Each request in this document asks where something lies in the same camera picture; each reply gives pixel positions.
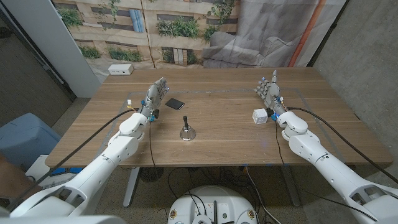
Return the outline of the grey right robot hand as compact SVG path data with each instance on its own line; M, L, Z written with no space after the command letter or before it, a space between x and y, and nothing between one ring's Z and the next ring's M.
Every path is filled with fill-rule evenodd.
M280 89L277 84L277 75L278 71L274 70L271 81L262 77L262 79L258 81L258 86L254 89L254 91L264 101L268 115L274 121L276 121L281 114L287 112L287 108L284 106L283 97L280 95Z

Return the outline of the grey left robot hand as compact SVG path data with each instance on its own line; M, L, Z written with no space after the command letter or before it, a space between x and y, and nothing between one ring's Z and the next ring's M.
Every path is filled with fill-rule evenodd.
M158 118L156 110L159 109L162 99L169 91L166 78L162 77L154 82L148 89L144 104L141 106L139 113L152 121L152 118Z

